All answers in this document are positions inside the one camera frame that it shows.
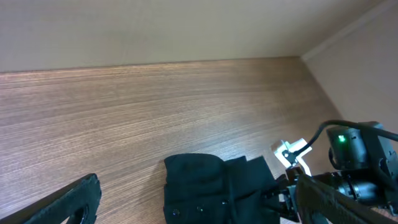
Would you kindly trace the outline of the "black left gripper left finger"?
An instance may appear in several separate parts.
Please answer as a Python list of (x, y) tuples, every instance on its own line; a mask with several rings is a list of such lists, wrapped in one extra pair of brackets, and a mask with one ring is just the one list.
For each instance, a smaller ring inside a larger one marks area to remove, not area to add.
[(94, 224), (102, 191), (91, 173), (3, 219), (2, 224)]

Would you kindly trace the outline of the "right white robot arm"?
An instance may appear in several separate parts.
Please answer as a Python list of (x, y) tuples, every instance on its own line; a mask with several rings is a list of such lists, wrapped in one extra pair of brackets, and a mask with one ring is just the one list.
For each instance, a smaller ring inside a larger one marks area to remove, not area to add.
[[(303, 156), (322, 131), (328, 135), (328, 158), (335, 171), (312, 175)], [(271, 150), (286, 170), (264, 198), (283, 195), (284, 201), (270, 210), (302, 223), (392, 223), (375, 212), (378, 208), (397, 216), (397, 153), (392, 141), (397, 134), (381, 123), (329, 120), (309, 141), (275, 143)]]

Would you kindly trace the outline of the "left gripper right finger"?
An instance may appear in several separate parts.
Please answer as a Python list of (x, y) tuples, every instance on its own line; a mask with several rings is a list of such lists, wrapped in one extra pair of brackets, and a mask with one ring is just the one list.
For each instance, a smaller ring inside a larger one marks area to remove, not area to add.
[(395, 224), (396, 222), (302, 174), (295, 188), (301, 222), (347, 224)]

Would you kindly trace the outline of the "black t-shirt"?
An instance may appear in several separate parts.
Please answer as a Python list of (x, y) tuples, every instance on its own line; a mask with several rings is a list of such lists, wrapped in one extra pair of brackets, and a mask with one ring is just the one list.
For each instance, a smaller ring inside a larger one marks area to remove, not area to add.
[(167, 224), (279, 223), (276, 187), (263, 157), (224, 161), (211, 154), (177, 154), (164, 160)]

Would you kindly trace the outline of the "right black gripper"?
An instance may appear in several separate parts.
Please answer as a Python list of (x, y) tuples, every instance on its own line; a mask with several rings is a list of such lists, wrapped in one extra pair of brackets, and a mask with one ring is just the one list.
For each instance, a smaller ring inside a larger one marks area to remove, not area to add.
[(300, 220), (295, 201), (295, 188), (300, 174), (303, 174), (300, 167), (287, 169), (285, 174), (276, 178), (278, 187), (276, 193), (274, 193), (274, 195), (283, 196), (283, 201), (279, 202), (279, 205), (274, 208), (274, 211), (277, 212), (280, 217), (296, 223)]

